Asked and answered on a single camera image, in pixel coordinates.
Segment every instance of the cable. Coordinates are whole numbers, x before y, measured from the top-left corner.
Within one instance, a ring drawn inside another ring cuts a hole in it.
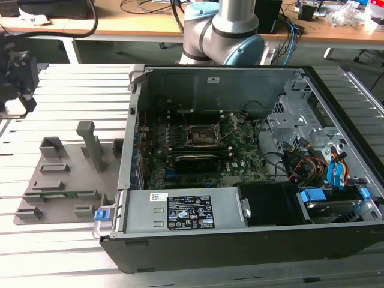
[[[300,40],[300,37],[301,37],[301,34],[298,33],[298,31],[295,32],[295,28],[293,27],[292,22],[290,21],[290,19],[285,15],[284,10],[282,8],[280,8],[280,10],[281,10],[281,13],[279,13],[279,15],[282,16],[284,20],[278,20],[278,21],[283,22],[284,25],[286,26],[286,28],[287,28],[287,38],[285,39],[283,45],[279,46],[279,49],[278,49],[275,57],[271,61],[271,63],[273,63],[275,61],[278,62],[278,60],[279,60],[279,58],[281,56],[286,55],[286,53],[287,53],[287,51],[289,49],[289,46],[292,48],[291,49],[291,53],[290,53],[290,56],[291,56],[292,53],[296,50],[297,43],[298,43],[298,41]]]
[[[141,5],[143,5],[144,3],[150,2],[150,1],[151,1],[151,0],[145,0],[145,1],[141,2],[141,3],[138,3],[137,0],[123,0],[123,1],[121,1],[121,3],[120,3],[120,9],[121,9],[122,11],[127,12],[127,13],[130,13],[130,14],[151,14],[151,13],[155,13],[155,12],[158,12],[158,11],[161,11],[161,10],[168,9],[168,8],[172,7],[171,5],[168,5],[168,6],[165,6],[165,7],[163,7],[163,8],[159,8],[159,9],[156,9],[156,10],[148,10],[148,11],[144,11],[144,12],[129,11],[129,10],[126,10],[126,9],[123,8],[123,6],[124,6],[125,4],[131,3],[131,2],[136,2],[137,5],[138,5],[139,7],[141,7]]]
[[[292,41],[290,42],[290,47],[289,47],[289,51],[288,51],[288,55],[287,55],[287,58],[286,60],[284,61],[284,64],[283,66],[285,66],[291,56],[291,53],[292,53],[292,47],[293,47],[293,42],[295,41],[295,29],[293,28],[292,24],[287,22],[289,25],[290,25],[290,28],[292,30]]]
[[[260,151],[260,147],[259,147],[259,136],[260,136],[260,132],[261,132],[261,130],[262,130],[262,128],[263,128],[263,126],[264,126],[265,123],[267,123],[267,124],[268,124],[268,127],[269,127],[269,123],[268,123],[268,121],[267,121],[267,118],[265,118],[265,119],[263,120],[263,122],[260,124],[260,127],[259,127],[259,129],[258,129],[258,131],[257,131],[257,133],[256,133],[256,138],[255,138],[255,140],[256,140],[256,149],[257,149],[257,151],[259,152],[260,155],[263,155],[263,154],[261,153],[261,151]],[[271,134],[275,137],[275,135],[274,135],[273,132],[271,131],[271,128],[270,128],[270,127],[269,127],[269,131],[270,131]],[[288,174],[287,171],[286,171],[285,169],[281,168],[280,166],[278,166],[277,164],[273,163],[272,161],[269,161],[269,160],[266,159],[266,158],[264,158],[264,160],[265,160],[266,163],[268,163],[268,164],[274,166],[276,169],[279,169],[279,170],[283,171],[285,174]]]
[[[146,117],[146,112],[145,112],[144,125],[143,125],[143,127],[140,129],[140,132],[144,131],[144,128],[145,128],[145,125],[146,125],[146,119],[147,119],[147,117]]]
[[[175,0],[169,0],[171,6],[172,6],[172,13],[173,13],[173,17],[175,18],[175,21],[176,23],[178,24],[179,26],[179,29],[181,31],[182,34],[184,34],[184,27],[179,19],[179,15],[176,11],[176,5],[175,5]]]
[[[257,100],[250,100],[250,101],[247,101],[243,104],[243,106],[241,107],[241,112],[242,113],[247,113],[247,111],[245,111],[245,108],[248,106],[248,104],[250,103],[256,103],[257,105],[259,105],[264,111],[268,111],[267,108],[265,108],[259,101]]]
[[[369,59],[371,59],[372,61],[376,61],[375,59],[373,59],[372,57],[370,57],[370,56],[368,56],[367,54],[365,54],[365,51],[363,50],[363,54],[364,54],[364,56],[365,57],[367,57],[367,58],[369,58]]]
[[[376,81],[373,83],[370,91],[372,92],[373,88],[376,86],[376,84],[379,82],[379,80],[384,76],[384,72],[380,74],[380,76],[376,79]]]
[[[54,37],[69,37],[69,38],[86,38],[91,36],[97,29],[98,25],[98,17],[96,13],[96,8],[92,0],[87,0],[87,3],[89,6],[91,6],[91,10],[94,16],[94,25],[91,30],[89,30],[87,33],[83,34],[75,34],[75,33],[65,33],[65,32],[47,32],[47,31],[35,31],[35,32],[27,32],[22,33],[19,35],[12,35],[9,36],[13,41],[24,39],[24,38],[30,38],[30,37],[36,37],[36,36],[54,36]]]
[[[0,26],[1,26],[1,28],[4,30],[4,32],[5,32],[6,34],[8,34],[9,36],[12,36],[12,34],[9,33],[9,31],[6,30],[6,28],[5,28],[1,23],[0,23]]]
[[[142,2],[142,3],[138,3],[137,0],[134,0],[134,1],[135,1],[136,5],[138,6],[138,8],[139,8],[140,10],[144,11],[144,12],[149,12],[149,13],[154,13],[154,14],[170,14],[168,11],[163,11],[163,10],[167,9],[166,7],[165,7],[165,8],[162,8],[160,11],[148,10],[148,9],[142,7],[142,4],[143,4],[144,2]]]

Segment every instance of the electronic device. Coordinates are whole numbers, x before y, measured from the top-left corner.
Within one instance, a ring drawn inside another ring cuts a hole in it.
[[[282,0],[257,0],[254,12],[259,19],[257,33],[274,33],[278,14],[280,12]]]
[[[118,193],[94,230],[122,272],[334,259],[384,240],[383,163],[311,67],[134,65],[130,83]]]
[[[18,0],[21,10],[28,14],[85,19],[91,12],[87,0]]]
[[[313,14],[318,8],[320,8],[320,5],[317,2],[302,1],[298,12],[298,19],[312,21]]]

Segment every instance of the wooden desk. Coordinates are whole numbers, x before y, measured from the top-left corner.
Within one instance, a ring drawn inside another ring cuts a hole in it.
[[[305,28],[305,32],[298,43],[299,46],[324,47],[326,48],[324,54],[326,59],[330,58],[334,48],[384,49],[384,33],[369,33],[364,30],[364,25],[357,25],[355,28],[352,26],[332,27],[327,23],[325,17],[314,16],[311,22],[298,20],[298,15],[294,12],[294,6],[289,6],[289,4],[294,2],[296,1],[283,0],[282,8],[292,23]],[[275,49],[286,37],[286,28],[283,26],[280,26],[278,32],[274,35],[263,35],[263,38],[266,40],[266,49],[262,59],[263,65],[271,63],[271,57]]]
[[[315,17],[312,22],[297,20],[297,13],[293,6],[288,4],[295,0],[283,0],[283,9],[293,23],[305,27],[298,45],[316,46],[324,48],[351,48],[351,49],[384,49],[384,33],[374,32],[369,34],[364,31],[364,26],[357,28],[351,26],[332,27],[324,17]],[[86,40],[101,41],[151,41],[151,42],[182,42],[182,35],[177,27],[171,11],[169,15],[162,14],[130,14],[120,9],[121,0],[96,0],[99,24],[96,33]],[[143,5],[154,10],[165,7],[164,4],[151,2]],[[134,2],[124,5],[126,10],[141,12]],[[71,20],[53,19],[52,25],[31,27],[17,18],[0,18],[0,23],[10,32],[26,32],[36,30],[64,31],[84,33],[93,26],[93,19]],[[266,40],[266,50],[262,64],[270,64],[271,55],[278,45],[287,37],[286,28],[281,25],[276,34],[263,34]],[[81,63],[76,42],[71,38],[60,38],[64,42],[68,58],[71,63]],[[332,50],[328,49],[325,56],[329,57]]]

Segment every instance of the label sticker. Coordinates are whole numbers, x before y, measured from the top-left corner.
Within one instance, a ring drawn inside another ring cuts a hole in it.
[[[149,201],[166,201],[168,193],[151,193],[149,195]]]
[[[220,83],[220,77],[208,77],[206,82],[210,84]]]
[[[169,230],[209,229],[215,227],[212,202],[209,195],[168,197],[167,214]]]

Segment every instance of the aluminum extrusion table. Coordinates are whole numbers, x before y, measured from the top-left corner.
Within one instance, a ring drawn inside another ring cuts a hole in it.
[[[95,122],[102,142],[124,136],[129,70],[129,65],[49,65],[40,73],[36,110],[24,120],[0,122],[1,287],[304,287],[309,282],[311,287],[382,287],[380,244],[348,259],[122,274],[92,238],[93,223],[13,224],[44,136],[79,143],[75,130],[81,119]],[[325,81],[336,75],[344,87],[353,86],[339,68],[318,71]]]

